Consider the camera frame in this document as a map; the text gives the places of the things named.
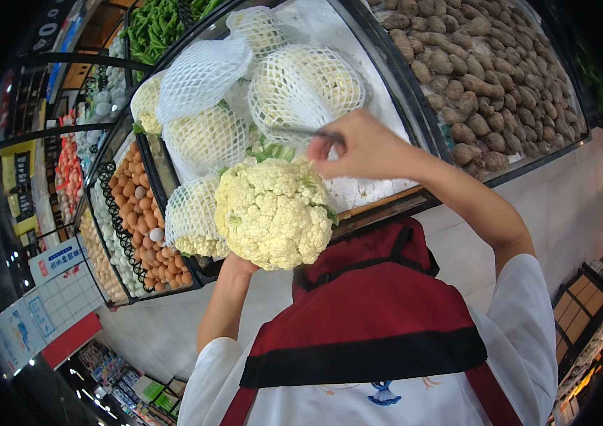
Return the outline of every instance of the blue sign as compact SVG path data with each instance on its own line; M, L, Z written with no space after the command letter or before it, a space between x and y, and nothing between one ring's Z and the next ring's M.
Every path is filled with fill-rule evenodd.
M28 306L29 310L32 311L32 316L36 321L36 325L41 329L41 334L44 337L50 336L50 334L55 331L55 326L53 326L53 322L50 320L48 312L44 309L41 298L39 296L35 297L29 302Z

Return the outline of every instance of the price sign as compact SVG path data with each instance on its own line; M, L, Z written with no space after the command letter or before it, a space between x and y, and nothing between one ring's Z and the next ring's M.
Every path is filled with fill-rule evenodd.
M63 22L72 10L76 0L54 0L45 6L41 18L33 28L33 36L28 45L28 53L46 52L53 47Z

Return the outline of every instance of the sign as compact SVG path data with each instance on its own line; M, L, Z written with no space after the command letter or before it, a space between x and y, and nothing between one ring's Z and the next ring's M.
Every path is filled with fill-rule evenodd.
M6 373L15 374L45 347L24 299L0 313L0 355L6 363Z
M54 0L44 8L41 17L35 20L38 24L34 26L28 53L46 52L52 48L74 3L75 0Z
M55 326L53 325L53 321L50 320L49 314L44 309L43 303L41 303L41 297L37 296L27 304L29 306L29 310L32 311L32 316L36 321L36 325L38 325L41 329L41 335L43 337L48 337L53 334L53 331L55 331Z
M32 272L34 283L37 286L49 282L85 260L87 254L83 248L83 243L77 241L80 237L81 235L77 234L52 249L29 259L29 270Z

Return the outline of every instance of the green leaf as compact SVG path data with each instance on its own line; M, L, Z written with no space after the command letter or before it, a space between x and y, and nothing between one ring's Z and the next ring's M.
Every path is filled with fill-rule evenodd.
M134 121L133 132L147 134L147 132L145 132L145 129L143 129L143 124L140 121Z

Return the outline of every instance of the white foam mesh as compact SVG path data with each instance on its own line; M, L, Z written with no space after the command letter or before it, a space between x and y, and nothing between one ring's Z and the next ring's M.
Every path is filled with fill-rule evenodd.
M225 257L228 247L214 224L219 176L198 178L169 197L164 217L166 244L188 254Z
M256 67L247 101L269 139L305 149L310 137L285 128L316 130L365 102L358 73L327 48L292 44Z
M245 158L248 125L232 110L213 106L164 126L162 138L182 183L214 174Z
M247 39L255 62L292 42L291 37L278 28L278 19L266 6L232 12L228 15L226 26L233 38Z
M213 107L247 73L252 58L244 38L202 40L189 46L162 81L158 120L166 125Z
M141 121L149 133L161 133L161 125L155 116L155 110L160 101L160 87L166 70L162 70L143 82L131 98L131 115Z

